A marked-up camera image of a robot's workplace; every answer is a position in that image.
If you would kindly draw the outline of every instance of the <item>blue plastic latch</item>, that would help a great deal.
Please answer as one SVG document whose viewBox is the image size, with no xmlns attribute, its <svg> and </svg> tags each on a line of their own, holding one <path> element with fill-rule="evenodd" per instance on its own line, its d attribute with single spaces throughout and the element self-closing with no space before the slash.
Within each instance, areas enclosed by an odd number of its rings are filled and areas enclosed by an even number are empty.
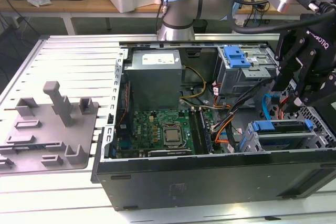
<svg viewBox="0 0 336 224">
<path fill-rule="evenodd" d="M 224 54 L 231 68 L 249 68 L 251 63 L 245 59 L 245 54 L 237 46 L 224 47 Z"/>
<path fill-rule="evenodd" d="M 310 131 L 312 131 L 314 129 L 314 125 L 309 119 L 305 119 L 304 122 L 306 123 L 306 125 L 307 125 L 307 127 Z"/>
<path fill-rule="evenodd" d="M 275 130 L 271 121 L 255 121 L 252 123 L 255 131 L 273 131 Z"/>
</svg>

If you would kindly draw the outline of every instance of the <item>cpu socket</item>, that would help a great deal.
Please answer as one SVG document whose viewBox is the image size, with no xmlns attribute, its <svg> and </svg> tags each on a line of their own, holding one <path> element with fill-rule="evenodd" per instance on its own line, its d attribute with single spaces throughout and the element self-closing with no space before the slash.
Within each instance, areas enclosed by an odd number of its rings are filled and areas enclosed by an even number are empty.
<svg viewBox="0 0 336 224">
<path fill-rule="evenodd" d="M 182 144 L 182 135 L 180 126 L 163 127 L 163 142 L 167 147 L 178 147 Z"/>
</svg>

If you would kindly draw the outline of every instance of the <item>robotiq logo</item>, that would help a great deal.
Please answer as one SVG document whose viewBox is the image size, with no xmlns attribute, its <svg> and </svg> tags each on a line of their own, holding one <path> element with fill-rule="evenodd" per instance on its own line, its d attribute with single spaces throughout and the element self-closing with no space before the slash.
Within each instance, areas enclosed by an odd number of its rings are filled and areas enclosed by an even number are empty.
<svg viewBox="0 0 336 224">
<path fill-rule="evenodd" d="M 307 31 L 307 34 L 310 34 L 311 36 L 313 36 L 322 45 L 322 47 L 324 47 L 325 50 L 327 50 L 327 48 L 329 47 L 329 44 L 324 39 L 313 34 L 311 31 Z"/>
</svg>

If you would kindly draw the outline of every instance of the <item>lab floor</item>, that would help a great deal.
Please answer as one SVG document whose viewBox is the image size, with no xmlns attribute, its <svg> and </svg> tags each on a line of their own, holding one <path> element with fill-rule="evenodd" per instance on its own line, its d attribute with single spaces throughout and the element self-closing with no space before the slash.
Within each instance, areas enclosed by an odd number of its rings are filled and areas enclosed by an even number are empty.
<svg viewBox="0 0 336 224">
<path fill-rule="evenodd" d="M 29 23 L 41 34 L 45 35 L 66 35 L 64 23 L 60 18 L 31 18 Z M 80 35 L 87 34 L 153 34 L 155 31 L 155 19 L 153 18 L 112 18 L 112 29 L 106 29 L 104 18 L 74 18 L 75 28 Z M 7 35 L 0 35 L 0 93 L 7 86 L 8 78 L 11 79 L 20 66 L 20 63 L 27 57 L 32 45 L 21 42 L 25 29 L 25 21 L 20 23 L 18 30 L 12 31 Z M 209 20 L 207 33 L 231 33 L 226 22 Z M 35 44 L 38 36 L 34 31 L 26 26 L 22 39 Z"/>
</svg>

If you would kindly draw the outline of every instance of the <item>motherboard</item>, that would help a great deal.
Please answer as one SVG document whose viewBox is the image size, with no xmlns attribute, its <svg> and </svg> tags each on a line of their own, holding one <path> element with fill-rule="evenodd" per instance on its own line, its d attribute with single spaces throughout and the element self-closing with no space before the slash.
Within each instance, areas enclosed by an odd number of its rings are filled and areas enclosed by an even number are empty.
<svg viewBox="0 0 336 224">
<path fill-rule="evenodd" d="M 123 157 L 202 154 L 198 140 L 206 139 L 204 134 L 214 123 L 211 110 L 135 111 L 133 134 L 119 141 L 118 153 Z M 204 145 L 205 150 L 211 147 L 210 138 Z"/>
</svg>

